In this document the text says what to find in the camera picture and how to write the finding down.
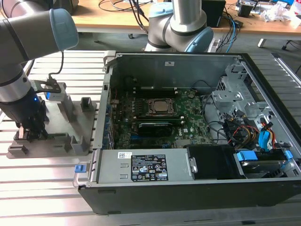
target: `black box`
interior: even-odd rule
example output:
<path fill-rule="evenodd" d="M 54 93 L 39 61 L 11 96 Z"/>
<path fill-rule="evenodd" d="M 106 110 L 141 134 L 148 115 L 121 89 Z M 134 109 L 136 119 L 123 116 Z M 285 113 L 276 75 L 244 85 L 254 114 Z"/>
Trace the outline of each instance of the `black box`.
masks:
<path fill-rule="evenodd" d="M 207 26 L 218 27 L 225 4 L 225 0 L 202 0 L 202 10 L 207 15 Z"/>

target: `white label sticker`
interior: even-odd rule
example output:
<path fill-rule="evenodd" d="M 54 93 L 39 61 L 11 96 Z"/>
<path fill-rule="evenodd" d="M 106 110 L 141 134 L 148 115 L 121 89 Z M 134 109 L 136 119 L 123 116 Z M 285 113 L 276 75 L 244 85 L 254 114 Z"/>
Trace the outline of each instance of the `white label sticker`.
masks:
<path fill-rule="evenodd" d="M 174 61 L 165 61 L 165 66 L 174 66 Z"/>
<path fill-rule="evenodd" d="M 119 159 L 130 159 L 132 156 L 131 152 L 118 152 Z"/>

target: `warning label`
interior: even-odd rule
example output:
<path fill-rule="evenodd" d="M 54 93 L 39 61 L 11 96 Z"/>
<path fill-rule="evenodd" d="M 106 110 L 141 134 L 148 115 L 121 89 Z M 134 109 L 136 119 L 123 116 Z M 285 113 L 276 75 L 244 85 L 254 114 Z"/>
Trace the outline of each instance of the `warning label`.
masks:
<path fill-rule="evenodd" d="M 134 182 L 168 180 L 164 154 L 132 155 L 131 167 Z"/>

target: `blue cable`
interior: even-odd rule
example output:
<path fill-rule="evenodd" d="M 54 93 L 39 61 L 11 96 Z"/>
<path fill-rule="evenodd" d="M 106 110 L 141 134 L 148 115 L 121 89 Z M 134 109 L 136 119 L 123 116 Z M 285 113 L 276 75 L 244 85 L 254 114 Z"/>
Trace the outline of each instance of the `blue cable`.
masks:
<path fill-rule="evenodd" d="M 228 51 L 230 50 L 230 48 L 232 47 L 232 44 L 233 44 L 233 38 L 234 38 L 234 35 L 235 35 L 235 23 L 234 23 L 234 21 L 233 21 L 231 18 L 226 17 L 226 16 L 225 16 L 225 18 L 228 18 L 228 19 L 231 20 L 232 23 L 233 23 L 233 34 L 232 34 L 232 38 L 231 38 L 230 44 L 229 44 L 229 46 L 228 46 L 228 49 L 227 49 L 227 51 L 226 51 L 226 53 L 228 53 Z"/>

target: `metal bracket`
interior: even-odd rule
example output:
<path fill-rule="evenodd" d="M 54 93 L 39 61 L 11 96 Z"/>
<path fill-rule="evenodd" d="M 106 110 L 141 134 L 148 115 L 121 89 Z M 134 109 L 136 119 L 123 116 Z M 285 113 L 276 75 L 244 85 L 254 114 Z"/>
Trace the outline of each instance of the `metal bracket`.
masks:
<path fill-rule="evenodd" d="M 113 60 L 115 58 L 116 58 L 116 51 L 114 51 L 114 50 L 105 51 L 104 56 L 103 56 L 104 67 L 107 66 L 108 62 L 110 62 L 111 60 Z"/>
<path fill-rule="evenodd" d="M 30 80 L 35 93 L 60 93 L 62 90 L 55 79 L 49 77 L 47 81 Z"/>

